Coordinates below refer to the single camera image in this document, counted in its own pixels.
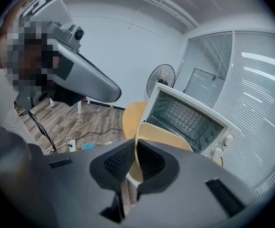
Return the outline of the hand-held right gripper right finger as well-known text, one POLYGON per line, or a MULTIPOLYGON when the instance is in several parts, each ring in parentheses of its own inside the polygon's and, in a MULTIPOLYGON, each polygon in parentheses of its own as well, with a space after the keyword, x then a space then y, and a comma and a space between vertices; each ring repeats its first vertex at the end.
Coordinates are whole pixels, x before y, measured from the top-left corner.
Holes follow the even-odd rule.
POLYGON ((210 228, 227 223, 257 194, 208 157, 140 140, 144 181, 125 219, 129 228, 210 228))

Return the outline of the black standing fan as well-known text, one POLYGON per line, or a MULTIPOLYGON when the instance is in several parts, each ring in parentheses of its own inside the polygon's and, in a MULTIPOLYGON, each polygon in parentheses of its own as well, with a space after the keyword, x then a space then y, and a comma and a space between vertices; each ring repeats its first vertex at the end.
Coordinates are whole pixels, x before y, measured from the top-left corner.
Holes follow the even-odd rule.
POLYGON ((157 66, 150 74, 147 81, 147 95, 151 97, 153 89, 156 83, 161 83, 166 86, 173 88, 175 83, 175 70, 169 64, 161 64, 157 66))

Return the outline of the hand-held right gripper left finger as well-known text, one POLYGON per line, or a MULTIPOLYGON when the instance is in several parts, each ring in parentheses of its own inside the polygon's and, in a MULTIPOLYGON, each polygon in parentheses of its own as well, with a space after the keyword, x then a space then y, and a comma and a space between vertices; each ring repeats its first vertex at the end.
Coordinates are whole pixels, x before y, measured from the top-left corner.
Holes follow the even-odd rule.
POLYGON ((46 155, 53 173, 70 193, 101 216, 125 218, 122 183, 134 159, 135 141, 122 140, 77 152, 46 155))

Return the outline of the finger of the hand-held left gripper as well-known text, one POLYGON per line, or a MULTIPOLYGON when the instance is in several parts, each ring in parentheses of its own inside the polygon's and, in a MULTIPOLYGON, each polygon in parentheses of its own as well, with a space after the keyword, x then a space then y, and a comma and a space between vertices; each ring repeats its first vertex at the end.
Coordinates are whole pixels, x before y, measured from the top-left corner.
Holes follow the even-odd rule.
POLYGON ((58 44, 56 84, 98 101, 117 101, 120 87, 79 52, 58 44))
POLYGON ((68 106, 73 106, 84 98, 83 95, 70 91, 57 84, 55 84, 51 89, 51 99, 54 102, 65 103, 68 106))

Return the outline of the round wooden table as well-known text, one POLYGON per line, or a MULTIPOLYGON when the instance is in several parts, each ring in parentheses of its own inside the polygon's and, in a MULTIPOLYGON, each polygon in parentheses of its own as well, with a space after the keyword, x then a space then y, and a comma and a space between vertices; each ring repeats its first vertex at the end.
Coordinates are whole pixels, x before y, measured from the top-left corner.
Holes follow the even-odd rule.
POLYGON ((142 119, 146 106, 147 106, 147 102, 135 102, 130 104, 124 110, 124 113, 123 113, 123 117, 122 117, 123 129, 124 127, 127 127, 129 130, 129 127, 136 127, 139 124, 141 124, 140 120, 142 119))

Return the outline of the yellow plate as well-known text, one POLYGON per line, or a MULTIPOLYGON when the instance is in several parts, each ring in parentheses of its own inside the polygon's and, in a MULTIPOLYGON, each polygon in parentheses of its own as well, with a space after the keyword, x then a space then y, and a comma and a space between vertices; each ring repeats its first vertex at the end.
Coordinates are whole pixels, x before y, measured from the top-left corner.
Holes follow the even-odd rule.
POLYGON ((135 160, 126 178, 137 188, 143 182, 142 171, 138 160, 138 140, 149 140, 153 142, 167 144, 187 151, 193 151, 190 145, 180 136, 177 136, 165 129, 150 123, 140 123, 136 127, 124 127, 125 137, 135 140, 134 156, 135 160))

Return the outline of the white toaster oven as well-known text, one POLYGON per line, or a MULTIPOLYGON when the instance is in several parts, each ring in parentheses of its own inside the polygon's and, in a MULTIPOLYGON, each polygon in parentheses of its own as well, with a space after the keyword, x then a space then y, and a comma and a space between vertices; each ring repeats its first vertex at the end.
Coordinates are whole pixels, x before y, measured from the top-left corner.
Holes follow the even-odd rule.
POLYGON ((204 103, 156 83, 141 122, 185 140, 192 151, 223 164, 223 156, 241 134, 239 127, 204 103))

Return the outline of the white window blinds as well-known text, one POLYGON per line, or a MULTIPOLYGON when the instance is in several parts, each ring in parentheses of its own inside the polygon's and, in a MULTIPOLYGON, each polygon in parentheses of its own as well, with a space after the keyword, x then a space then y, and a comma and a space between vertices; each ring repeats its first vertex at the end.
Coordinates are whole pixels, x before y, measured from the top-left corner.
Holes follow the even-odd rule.
POLYGON ((275 34, 235 30, 190 38, 175 89, 241 130, 223 166, 259 195, 275 189, 275 34))

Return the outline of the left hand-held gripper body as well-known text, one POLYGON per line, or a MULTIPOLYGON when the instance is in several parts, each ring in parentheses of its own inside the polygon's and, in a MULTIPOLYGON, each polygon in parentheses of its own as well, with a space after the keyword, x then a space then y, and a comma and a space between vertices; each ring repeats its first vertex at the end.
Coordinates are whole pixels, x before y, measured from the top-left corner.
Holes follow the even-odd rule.
POLYGON ((54 38, 79 51, 84 30, 74 24, 63 0, 33 0, 19 15, 20 26, 30 21, 46 22, 54 38))

